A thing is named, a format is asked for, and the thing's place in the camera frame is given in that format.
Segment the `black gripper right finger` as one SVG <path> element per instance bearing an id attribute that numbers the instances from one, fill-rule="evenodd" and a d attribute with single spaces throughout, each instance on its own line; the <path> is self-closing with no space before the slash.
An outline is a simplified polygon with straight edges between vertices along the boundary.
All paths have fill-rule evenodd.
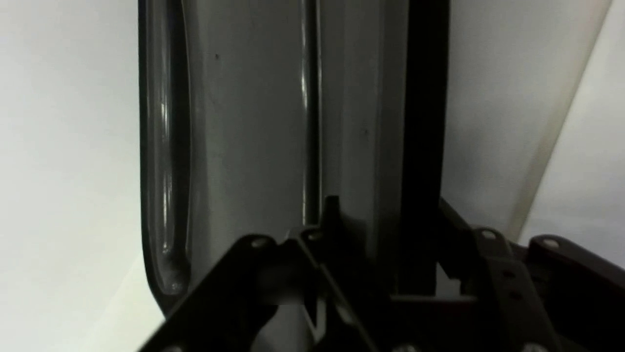
<path id="1" fill-rule="evenodd" d="M 559 235 L 520 246 L 440 203 L 432 262 L 455 297 L 397 295 L 424 352 L 625 352 L 625 270 Z"/>

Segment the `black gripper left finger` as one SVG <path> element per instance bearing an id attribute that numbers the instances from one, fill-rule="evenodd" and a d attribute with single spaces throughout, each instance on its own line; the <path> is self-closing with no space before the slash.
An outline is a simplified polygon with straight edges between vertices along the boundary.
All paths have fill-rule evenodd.
<path id="1" fill-rule="evenodd" d="M 268 235 L 236 241 L 178 303 L 139 352 L 252 352 L 279 305 L 303 305 L 319 340 L 309 352 L 383 352 L 377 287 L 352 244 L 340 198 L 324 201 L 320 223 L 278 243 Z"/>

